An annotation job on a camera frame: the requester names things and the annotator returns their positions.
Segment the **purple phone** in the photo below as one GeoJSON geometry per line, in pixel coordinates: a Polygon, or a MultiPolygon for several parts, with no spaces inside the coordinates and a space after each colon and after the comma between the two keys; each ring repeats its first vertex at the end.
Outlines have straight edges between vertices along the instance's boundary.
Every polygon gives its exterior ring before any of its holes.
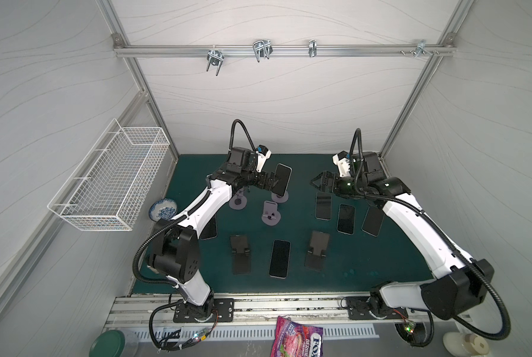
{"type": "Polygon", "coordinates": [[[217,221],[216,217],[212,217],[209,222],[204,227],[199,239],[208,240],[214,239],[218,236],[217,221]]]}

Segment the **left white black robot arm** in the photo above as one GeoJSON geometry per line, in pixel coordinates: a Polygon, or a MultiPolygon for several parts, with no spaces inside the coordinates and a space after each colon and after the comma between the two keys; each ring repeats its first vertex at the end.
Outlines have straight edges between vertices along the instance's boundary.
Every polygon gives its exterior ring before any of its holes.
{"type": "Polygon", "coordinates": [[[199,238],[210,220],[241,189],[254,186],[275,191],[280,178],[263,171],[270,150],[256,146],[242,120],[233,121],[226,162],[206,177],[205,189],[171,220],[160,219],[132,261],[136,281],[171,285],[179,291],[190,315],[212,315],[214,293],[199,271],[199,238]]]}

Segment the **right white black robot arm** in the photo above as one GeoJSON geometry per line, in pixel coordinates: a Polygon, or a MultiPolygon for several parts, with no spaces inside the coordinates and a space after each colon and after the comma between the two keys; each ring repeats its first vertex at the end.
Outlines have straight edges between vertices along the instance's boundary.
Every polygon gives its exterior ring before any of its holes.
{"type": "Polygon", "coordinates": [[[363,150],[361,129],[356,129],[348,150],[333,157],[337,173],[323,171],[310,184],[322,193],[343,199],[363,199],[376,211],[375,220],[391,218],[421,253],[433,275],[429,281],[388,282],[372,289],[361,311],[384,320],[394,309],[425,312],[430,320],[455,320],[471,332],[492,341],[511,333],[511,318],[502,297],[492,286],[495,270],[460,248],[419,206],[399,178],[387,176],[378,155],[363,150]],[[494,300],[502,321],[496,333],[481,330],[461,313],[494,300]]]}

